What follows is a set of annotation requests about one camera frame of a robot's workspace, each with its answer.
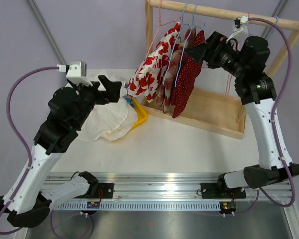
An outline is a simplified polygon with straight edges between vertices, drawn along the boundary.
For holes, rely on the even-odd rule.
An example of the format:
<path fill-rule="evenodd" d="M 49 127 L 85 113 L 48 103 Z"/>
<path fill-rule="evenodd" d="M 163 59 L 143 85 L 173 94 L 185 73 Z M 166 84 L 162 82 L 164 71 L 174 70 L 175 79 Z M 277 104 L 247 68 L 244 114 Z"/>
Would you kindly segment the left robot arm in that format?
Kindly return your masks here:
<path fill-rule="evenodd" d="M 17 228 L 41 224 L 60 204 L 76 197 L 92 198 L 98 194 L 99 181 L 84 171 L 78 177 L 49 191 L 41 187 L 56 162 L 78 137 L 95 105 L 116 103 L 124 84 L 99 75 L 89 85 L 70 83 L 58 89 L 48 102 L 50 113 L 34 138 L 31 157 L 12 189 L 0 196 L 0 212 Z"/>

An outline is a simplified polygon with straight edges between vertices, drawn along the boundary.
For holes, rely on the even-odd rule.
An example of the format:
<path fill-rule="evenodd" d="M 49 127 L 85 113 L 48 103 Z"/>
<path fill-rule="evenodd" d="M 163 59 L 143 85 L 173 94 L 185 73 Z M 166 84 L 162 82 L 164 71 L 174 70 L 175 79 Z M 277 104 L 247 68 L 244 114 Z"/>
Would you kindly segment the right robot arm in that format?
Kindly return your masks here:
<path fill-rule="evenodd" d="M 219 175 L 217 194 L 228 197 L 246 187 L 262 189 L 298 176 L 299 164 L 293 163 L 281 133 L 275 86 L 264 72 L 270 54 L 267 40 L 250 36 L 238 50 L 230 39 L 214 32 L 204 43 L 185 52 L 196 63 L 206 62 L 209 68 L 222 68 L 235 77 L 235 91 L 249 114 L 256 138 L 258 164 Z"/>

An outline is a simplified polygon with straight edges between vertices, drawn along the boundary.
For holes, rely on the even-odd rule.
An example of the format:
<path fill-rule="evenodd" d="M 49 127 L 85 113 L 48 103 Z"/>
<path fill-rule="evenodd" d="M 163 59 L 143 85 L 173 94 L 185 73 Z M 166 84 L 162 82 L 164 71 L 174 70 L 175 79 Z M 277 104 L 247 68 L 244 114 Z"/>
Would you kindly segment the white ruffled skirt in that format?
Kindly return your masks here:
<path fill-rule="evenodd" d="M 114 75 L 109 76 L 105 70 L 100 71 L 98 74 L 87 75 L 87 80 L 89 82 L 100 82 L 98 75 L 105 75 L 111 81 L 120 81 L 122 83 L 121 88 L 127 87 L 127 83 L 123 78 L 117 79 Z M 90 142 L 99 138 L 115 141 L 130 131 L 137 120 L 137 113 L 124 97 L 119 98 L 118 102 L 94 105 L 78 132 L 78 138 Z"/>

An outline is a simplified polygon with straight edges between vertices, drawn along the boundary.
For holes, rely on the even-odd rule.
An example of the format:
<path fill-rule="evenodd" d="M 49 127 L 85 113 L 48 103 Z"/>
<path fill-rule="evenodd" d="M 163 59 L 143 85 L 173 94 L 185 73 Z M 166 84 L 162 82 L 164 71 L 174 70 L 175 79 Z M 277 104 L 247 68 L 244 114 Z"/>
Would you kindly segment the pink wire hanger white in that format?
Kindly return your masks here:
<path fill-rule="evenodd" d="M 228 77 L 227 77 L 227 83 L 226 83 L 226 90 L 225 90 L 225 97 L 224 97 L 224 100 L 226 101 L 228 96 L 229 96 L 229 93 L 230 93 L 230 88 L 231 88 L 231 81 L 232 81 L 232 78 L 233 78 L 233 75 L 231 75 L 230 73 L 228 74 Z"/>

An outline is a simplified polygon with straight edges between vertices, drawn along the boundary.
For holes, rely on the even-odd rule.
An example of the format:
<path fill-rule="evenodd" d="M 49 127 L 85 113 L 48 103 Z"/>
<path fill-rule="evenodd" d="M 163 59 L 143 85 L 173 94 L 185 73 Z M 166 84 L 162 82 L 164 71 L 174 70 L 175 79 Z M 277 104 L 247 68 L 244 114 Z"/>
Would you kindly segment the white red poppy skirt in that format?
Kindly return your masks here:
<path fill-rule="evenodd" d="M 155 50 L 140 64 L 128 82 L 127 94 L 129 96 L 144 96 L 149 103 L 157 97 L 172 50 L 180 43 L 177 38 L 180 30 L 181 23 L 177 22 L 165 33 Z"/>

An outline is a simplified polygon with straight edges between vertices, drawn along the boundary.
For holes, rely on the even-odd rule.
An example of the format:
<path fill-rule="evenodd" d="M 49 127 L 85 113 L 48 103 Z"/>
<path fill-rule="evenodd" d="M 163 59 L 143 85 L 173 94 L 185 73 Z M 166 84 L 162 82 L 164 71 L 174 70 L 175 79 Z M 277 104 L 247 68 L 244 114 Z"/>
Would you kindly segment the red beige plaid skirt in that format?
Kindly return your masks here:
<path fill-rule="evenodd" d="M 189 30 L 187 30 L 185 38 L 188 36 L 188 34 L 189 34 Z M 156 104 L 159 107 L 163 106 L 163 112 L 165 114 L 168 113 L 170 109 L 171 94 L 172 94 L 173 87 L 175 85 L 175 78 L 178 72 L 185 38 L 175 45 L 173 53 L 170 57 L 170 62 L 168 63 L 167 66 L 168 70 L 164 74 L 165 81 L 162 82 L 157 92 L 158 96 L 157 96 Z M 196 38 L 196 29 L 194 29 L 192 32 L 192 35 L 189 39 L 188 46 L 191 46 L 194 43 L 195 38 Z M 187 56 L 186 53 L 184 53 L 182 64 L 184 64 L 186 60 L 187 60 Z"/>

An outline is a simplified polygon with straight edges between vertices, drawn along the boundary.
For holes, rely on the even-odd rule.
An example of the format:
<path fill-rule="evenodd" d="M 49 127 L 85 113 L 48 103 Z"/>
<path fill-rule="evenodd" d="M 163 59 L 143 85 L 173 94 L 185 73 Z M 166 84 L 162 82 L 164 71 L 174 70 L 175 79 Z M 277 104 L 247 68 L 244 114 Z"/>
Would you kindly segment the red white polka-dot skirt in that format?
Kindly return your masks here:
<path fill-rule="evenodd" d="M 196 46 L 205 42 L 204 31 L 201 30 L 196 33 L 196 38 L 191 46 Z M 202 68 L 202 64 L 196 63 L 188 54 L 186 53 L 187 60 L 182 65 L 177 86 L 173 87 L 170 105 L 174 106 L 174 111 L 172 114 L 173 118 L 178 117 L 185 109 L 189 97 L 194 89 L 195 80 L 199 76 Z"/>

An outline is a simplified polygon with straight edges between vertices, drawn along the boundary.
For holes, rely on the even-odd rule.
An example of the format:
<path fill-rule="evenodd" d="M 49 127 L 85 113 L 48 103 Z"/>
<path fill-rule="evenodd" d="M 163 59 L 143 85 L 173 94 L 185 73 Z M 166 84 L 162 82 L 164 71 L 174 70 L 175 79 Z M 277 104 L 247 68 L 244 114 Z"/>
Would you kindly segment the blue floral skirt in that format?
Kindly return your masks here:
<path fill-rule="evenodd" d="M 131 106 L 134 107 L 134 102 L 132 100 L 132 97 L 130 96 L 124 96 L 124 99 L 127 101 L 127 103 Z"/>

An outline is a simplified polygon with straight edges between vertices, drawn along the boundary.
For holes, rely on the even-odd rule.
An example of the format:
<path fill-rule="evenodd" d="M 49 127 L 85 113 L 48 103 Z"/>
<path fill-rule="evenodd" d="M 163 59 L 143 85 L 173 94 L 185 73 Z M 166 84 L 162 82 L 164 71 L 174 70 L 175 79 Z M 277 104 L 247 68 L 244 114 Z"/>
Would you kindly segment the blue wire hanger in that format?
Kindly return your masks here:
<path fill-rule="evenodd" d="M 276 19 L 276 25 L 279 25 L 279 17 L 278 16 L 274 16 L 274 18 Z M 275 28 L 271 27 L 270 29 L 264 31 L 264 38 L 266 40 L 269 39 L 269 37 L 273 33 L 274 29 Z"/>

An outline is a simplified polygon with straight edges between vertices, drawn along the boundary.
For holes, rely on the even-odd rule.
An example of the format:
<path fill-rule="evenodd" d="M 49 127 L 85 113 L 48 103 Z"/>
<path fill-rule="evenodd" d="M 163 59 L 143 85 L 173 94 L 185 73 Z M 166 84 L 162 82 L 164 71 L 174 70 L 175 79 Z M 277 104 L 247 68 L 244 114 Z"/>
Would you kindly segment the blue wire hanger polka-dot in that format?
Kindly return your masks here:
<path fill-rule="evenodd" d="M 193 10 L 191 24 L 188 25 L 189 34 L 185 38 L 185 41 L 184 41 L 184 45 L 183 45 L 183 49 L 182 49 L 182 53 L 181 53 L 181 58 L 180 58 L 180 63 L 179 63 L 179 68 L 178 68 L 178 72 L 177 72 L 177 75 L 176 75 L 176 78 L 175 78 L 175 85 L 174 85 L 175 87 L 177 86 L 177 80 L 178 80 L 178 77 L 179 77 L 179 74 L 180 74 L 180 71 L 181 71 L 181 68 L 182 68 L 182 62 L 183 62 L 183 58 L 184 58 L 184 51 L 185 51 L 186 47 L 188 47 L 188 45 L 189 45 L 189 39 L 192 35 L 193 30 L 196 29 L 196 28 L 201 30 L 206 26 L 206 23 L 203 23 L 201 25 L 195 25 L 194 20 L 195 20 L 195 14 L 196 14 L 197 8 L 198 8 L 198 4 L 195 6 L 195 8 Z"/>

